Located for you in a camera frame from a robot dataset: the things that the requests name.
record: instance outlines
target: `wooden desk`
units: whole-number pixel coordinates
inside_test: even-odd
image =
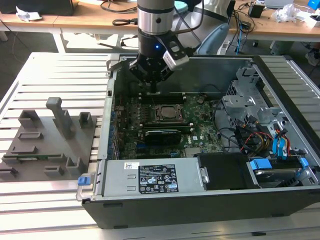
[[[56,15],[41,15],[42,19],[37,21],[22,21],[15,14],[2,14],[0,13],[0,19],[7,25],[10,29],[12,27],[45,27],[52,28],[54,22],[58,16]]]
[[[250,2],[249,0],[237,0],[234,9],[237,10],[239,5]],[[294,3],[307,6],[308,0],[295,0]],[[244,13],[248,13],[249,8],[246,7],[242,10]],[[267,9],[262,12],[260,18],[253,18],[255,22],[255,28],[253,32],[248,34],[248,39],[254,40],[279,40],[279,41],[295,41],[295,42],[320,42],[320,27],[309,28],[304,22],[296,20],[296,22],[280,22],[277,23],[271,19],[271,15],[275,10]],[[239,14],[240,20],[246,22],[252,22],[244,14]],[[236,32],[236,21],[232,17],[230,23],[230,34]]]
[[[118,14],[108,12],[100,7],[101,1],[82,1],[79,2],[73,16],[58,16],[54,21],[55,28],[92,28],[117,31],[119,28],[122,30],[138,29],[136,25],[127,26],[113,26],[112,21],[115,19],[134,19],[138,17],[137,13],[133,14]],[[128,3],[116,1],[111,4],[113,10],[124,10],[136,7],[136,3]]]
[[[235,9],[249,0],[237,0]],[[87,33],[87,34],[137,34],[136,25],[113,26],[114,19],[133,19],[137,14],[118,14],[103,10],[97,0],[81,0],[73,16],[43,15],[43,20],[23,22],[15,14],[0,14],[0,18],[16,32],[45,32],[52,33],[58,50],[65,53],[62,33]],[[306,6],[308,0],[295,0],[295,3]],[[136,3],[116,1],[111,4],[112,9],[123,10],[136,6]],[[274,10],[268,9],[262,13],[261,18],[254,18],[255,29],[247,38],[252,40],[275,40],[293,42],[320,42],[320,27],[308,28],[299,20],[294,22],[277,23],[270,17]],[[250,22],[247,17],[240,14],[240,19]],[[229,37],[236,32],[234,17],[230,22]],[[0,24],[0,31],[7,31]]]

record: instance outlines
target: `power supply label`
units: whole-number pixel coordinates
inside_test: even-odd
[[[176,166],[174,164],[139,166],[139,192],[141,194],[179,192]]]

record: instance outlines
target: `cpu socket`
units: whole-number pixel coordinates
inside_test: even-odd
[[[179,104],[175,105],[156,105],[155,119],[157,122],[184,122],[183,108]]]

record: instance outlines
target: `floor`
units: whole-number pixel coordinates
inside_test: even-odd
[[[15,80],[19,71],[24,65],[24,62],[28,59],[28,56],[31,52],[51,52],[57,53],[54,39],[49,33],[33,33],[33,32],[19,32],[18,37],[24,42],[28,49],[19,42],[13,33],[7,32],[8,41],[0,41],[0,99],[6,94],[12,82]],[[90,42],[90,47],[85,48],[83,46],[72,44],[73,39],[77,36],[65,36],[67,46],[71,46],[67,49],[67,53],[103,53],[105,50],[99,46],[99,49],[95,50],[92,47],[93,43]],[[92,38],[93,36],[79,36],[81,39]],[[101,37],[106,41],[114,36]],[[240,54],[243,55],[270,55],[270,41],[259,41],[258,47],[253,47],[253,41],[248,40],[245,46],[242,48]],[[288,53],[294,61],[300,66],[300,68],[306,73],[309,74],[313,67],[308,64],[308,61],[305,58],[306,53],[309,50],[306,49],[300,42],[295,42]],[[234,55],[234,48],[231,47],[228,52],[228,55]],[[320,67],[317,67],[311,77],[317,85],[320,84]]]

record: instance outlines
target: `slotted metal table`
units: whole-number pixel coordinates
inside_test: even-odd
[[[46,109],[46,101],[48,97],[61,97],[62,107],[71,116],[79,112],[98,116],[88,170],[95,171],[109,57],[109,54],[32,53],[0,104],[0,157],[18,131],[18,117],[23,109],[35,109],[41,117],[52,116]],[[266,58],[270,65],[277,63],[274,61],[275,58],[272,62]],[[294,71],[298,81],[302,74]],[[246,240],[257,238],[255,234],[266,234],[259,239],[293,240],[318,239],[320,233],[320,204],[288,217],[102,230],[77,202],[76,190],[74,180],[0,183],[0,239]]]

